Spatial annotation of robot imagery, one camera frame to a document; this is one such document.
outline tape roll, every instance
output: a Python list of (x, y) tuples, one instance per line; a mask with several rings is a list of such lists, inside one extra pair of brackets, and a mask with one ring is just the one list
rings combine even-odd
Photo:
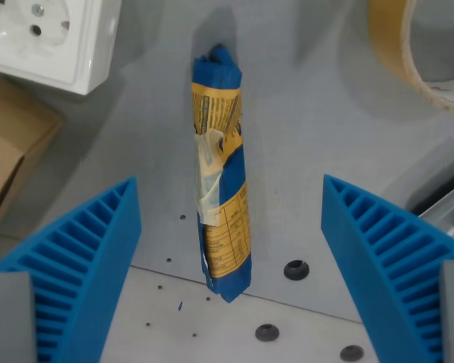
[(412, 19), (424, 0), (370, 0), (368, 28), (373, 49), (388, 70), (412, 85), (437, 107), (454, 112), (454, 79), (425, 82), (410, 45)]

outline yellow label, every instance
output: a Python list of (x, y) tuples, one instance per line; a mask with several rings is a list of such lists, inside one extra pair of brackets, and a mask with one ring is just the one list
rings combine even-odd
[(214, 89), (193, 83), (194, 126), (198, 135), (210, 129), (233, 131), (241, 118), (241, 89)]
[(210, 275), (221, 278), (235, 271), (250, 254), (246, 183), (220, 206), (220, 225), (205, 226), (205, 249)]

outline cardboard box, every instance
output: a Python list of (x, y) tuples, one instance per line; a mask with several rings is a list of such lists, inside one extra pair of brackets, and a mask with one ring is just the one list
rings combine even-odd
[(54, 111), (0, 76), (0, 219), (61, 124)]

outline screw hole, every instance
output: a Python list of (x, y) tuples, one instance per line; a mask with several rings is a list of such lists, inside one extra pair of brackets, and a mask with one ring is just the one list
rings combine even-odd
[(361, 346), (345, 346), (340, 352), (342, 361), (359, 361), (365, 352)]
[(285, 266), (285, 276), (289, 280), (303, 280), (309, 274), (309, 266), (301, 259), (295, 259)]
[(273, 342), (279, 338), (279, 329), (272, 324), (262, 324), (256, 329), (256, 338), (261, 342)]
[(30, 26), (30, 32), (33, 36), (41, 36), (42, 29), (40, 29), (40, 26), (33, 24), (32, 26)]

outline socket hole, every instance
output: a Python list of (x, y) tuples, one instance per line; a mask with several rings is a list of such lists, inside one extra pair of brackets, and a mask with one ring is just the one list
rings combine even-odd
[(32, 33), (33, 36), (41, 36), (42, 29), (40, 29), (40, 26), (33, 24), (30, 26), (30, 32)]

